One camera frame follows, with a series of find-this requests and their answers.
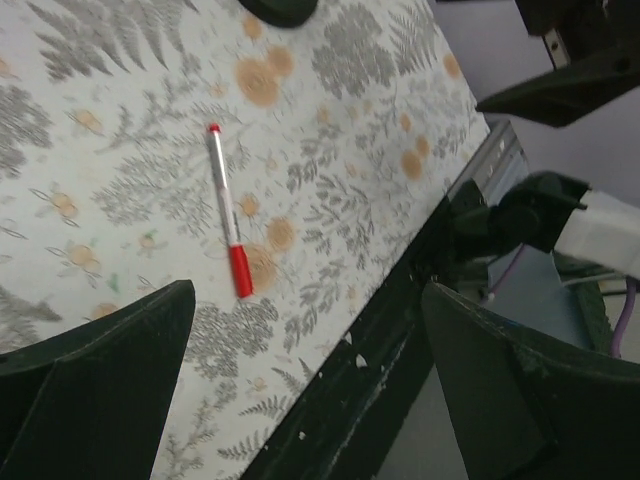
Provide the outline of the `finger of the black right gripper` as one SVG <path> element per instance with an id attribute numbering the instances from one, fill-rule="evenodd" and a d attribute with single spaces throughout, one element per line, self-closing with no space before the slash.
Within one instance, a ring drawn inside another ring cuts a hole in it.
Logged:
<path id="1" fill-rule="evenodd" d="M 613 47 L 495 93 L 476 110 L 566 127 L 639 86 L 639 49 Z"/>

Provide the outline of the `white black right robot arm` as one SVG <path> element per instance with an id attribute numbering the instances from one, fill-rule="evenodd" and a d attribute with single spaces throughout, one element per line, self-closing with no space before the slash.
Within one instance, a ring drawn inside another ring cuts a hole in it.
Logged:
<path id="1" fill-rule="evenodd" d="M 639 44 L 606 49 L 496 93 L 477 105 L 565 127 L 639 85 Z M 531 174 L 495 205 L 475 184 L 452 202 L 448 221 L 452 260 L 504 255 L 525 245 L 639 276 L 639 210 L 552 171 Z"/>

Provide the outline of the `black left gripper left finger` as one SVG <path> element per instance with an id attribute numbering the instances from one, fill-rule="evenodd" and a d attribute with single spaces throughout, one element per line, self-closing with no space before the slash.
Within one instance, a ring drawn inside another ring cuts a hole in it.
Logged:
<path id="1" fill-rule="evenodd" d="M 1 357 L 1 476 L 147 479 L 195 312 L 178 280 Z"/>

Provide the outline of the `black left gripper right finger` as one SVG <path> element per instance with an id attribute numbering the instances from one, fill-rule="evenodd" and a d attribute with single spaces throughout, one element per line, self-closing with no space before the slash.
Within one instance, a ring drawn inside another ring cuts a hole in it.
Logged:
<path id="1" fill-rule="evenodd" d="M 639 367 L 430 283 L 423 315 L 471 479 L 639 477 Z"/>

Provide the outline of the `red white marker pen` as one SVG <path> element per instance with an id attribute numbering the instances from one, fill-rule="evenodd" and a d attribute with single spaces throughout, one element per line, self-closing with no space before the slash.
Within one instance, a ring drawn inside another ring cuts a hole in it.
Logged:
<path id="1" fill-rule="evenodd" d="M 236 294 L 240 299 L 248 298 L 254 292 L 253 282 L 237 223 L 218 124 L 212 123 L 207 127 L 206 141 Z"/>

